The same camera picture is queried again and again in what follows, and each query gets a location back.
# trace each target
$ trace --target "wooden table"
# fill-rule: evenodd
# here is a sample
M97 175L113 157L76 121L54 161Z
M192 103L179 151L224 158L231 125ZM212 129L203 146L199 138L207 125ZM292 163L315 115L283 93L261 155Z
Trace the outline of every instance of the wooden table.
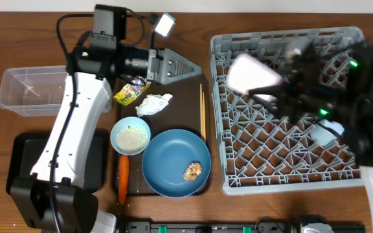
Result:
M64 65L65 59L56 38L56 20L63 13L2 13L0 12L0 84L5 69ZM209 43L218 34L358 26L366 36L373 35L373 15L352 14L174 14L177 24L170 38L157 39L157 45L172 49L202 66L209 76ZM128 41L140 36L135 19L128 21ZM62 34L69 48L86 30L92 19L67 19ZM214 138L214 116L211 116L210 136ZM103 114L98 127L111 130L115 111ZM16 135L33 130L50 130L54 117L21 117L0 109L0 232L31 232L19 214L11 197L5 193L12 143ZM109 151L107 177L96 193L100 208L131 219L188 222L253 222L263 216L291 219L303 214L320 214L330 221L360 221L369 232L370 210L364 188L291 192L283 194L227 197L221 192L218 154L212 140L212 184L209 190L195 197L169 199L165 197L132 197L126 206L117 205L111 189L112 151Z

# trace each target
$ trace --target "green tape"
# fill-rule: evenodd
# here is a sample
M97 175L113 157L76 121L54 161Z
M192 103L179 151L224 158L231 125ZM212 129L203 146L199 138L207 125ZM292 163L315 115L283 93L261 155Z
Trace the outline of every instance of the green tape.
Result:
M243 233L251 233L251 227L243 227Z
M167 233L168 227L167 226L159 226L158 233Z

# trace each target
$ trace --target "green light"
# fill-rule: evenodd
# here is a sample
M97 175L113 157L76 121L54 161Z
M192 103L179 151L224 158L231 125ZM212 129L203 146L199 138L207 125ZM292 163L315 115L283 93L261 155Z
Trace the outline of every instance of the green light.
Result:
M324 110L324 109L319 109L319 113L324 116L324 115L327 115L329 112Z
M354 60L352 60L352 61L350 61L349 62L353 67L357 67L357 62L356 61L354 61Z

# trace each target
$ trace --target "gray plastic dish rack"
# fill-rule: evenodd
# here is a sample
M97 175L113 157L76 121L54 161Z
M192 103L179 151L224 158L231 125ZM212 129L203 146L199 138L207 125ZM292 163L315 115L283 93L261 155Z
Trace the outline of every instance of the gray plastic dish rack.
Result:
M363 185L348 146L335 140L321 147L311 139L313 116L304 115L292 126L287 118L276 119L252 98L234 94L225 86L228 69L241 53L254 56L286 76L291 72L284 57L286 44L302 36L311 38L321 55L363 39L356 27L229 34L211 39L216 143L226 195ZM324 61L320 82L344 87L350 57L348 50Z

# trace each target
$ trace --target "light blue cup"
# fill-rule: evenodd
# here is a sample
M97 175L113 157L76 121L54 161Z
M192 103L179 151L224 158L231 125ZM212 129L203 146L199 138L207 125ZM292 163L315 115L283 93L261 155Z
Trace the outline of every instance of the light blue cup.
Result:
M115 126L113 126L113 129L111 130L111 133L110 133L110 142L111 142L111 145L113 146L113 148L119 152L120 154L122 155L136 155L140 152L142 152L145 147L148 145L146 144L144 148L142 148L141 150L135 152L135 153L126 153L124 151L122 151L118 146L117 146L117 142L116 142L116 139L117 139L117 135L122 131L122 129L124 128L127 128L128 126L130 127L138 127L138 128L141 128L144 130L145 134L148 136L148 143L150 141L150 128L148 126L148 124L140 119L139 117L134 117L134 116L129 116L129 117L126 117L126 118L123 118L122 120L119 120Z

